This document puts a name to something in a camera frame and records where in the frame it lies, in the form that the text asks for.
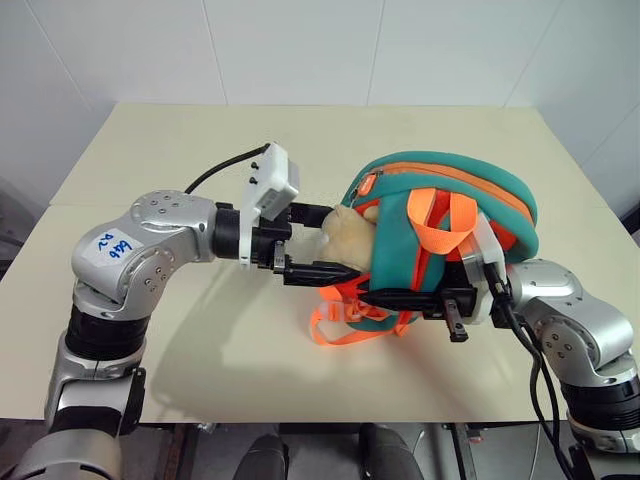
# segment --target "white wall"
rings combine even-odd
[[[536,105],[640,201],[638,0],[0,0],[0,177],[37,211],[116,101]]]

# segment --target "table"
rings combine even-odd
[[[537,197],[540,256],[569,267],[640,331],[640,250],[534,109],[119,105],[0,284],[0,416],[42,418],[83,233],[146,191],[183,189],[211,164],[272,139],[300,166],[307,202],[337,202],[367,161],[398,150],[454,151],[507,168]],[[239,201],[247,168],[198,194]],[[313,233],[291,245],[295,258],[313,247]],[[490,321],[468,327],[463,344],[448,341],[443,322],[424,321],[403,338],[321,348],[308,334],[319,301],[312,289],[284,287],[268,271],[247,275],[231,261],[180,269],[149,326],[142,421],[535,418],[529,357]],[[542,407],[548,415],[546,399]]]

